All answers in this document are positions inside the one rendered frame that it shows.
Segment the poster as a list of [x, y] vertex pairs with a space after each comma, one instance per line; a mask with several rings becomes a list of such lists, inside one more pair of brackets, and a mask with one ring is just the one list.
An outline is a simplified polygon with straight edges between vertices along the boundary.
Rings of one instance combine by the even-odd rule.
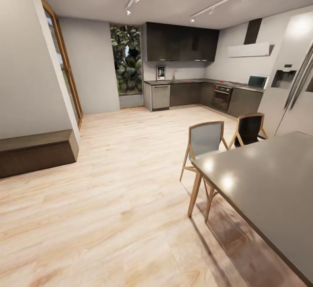
[[157, 81], [165, 80], [165, 71], [166, 71], [166, 66], [157, 66], [157, 75], [156, 75]]

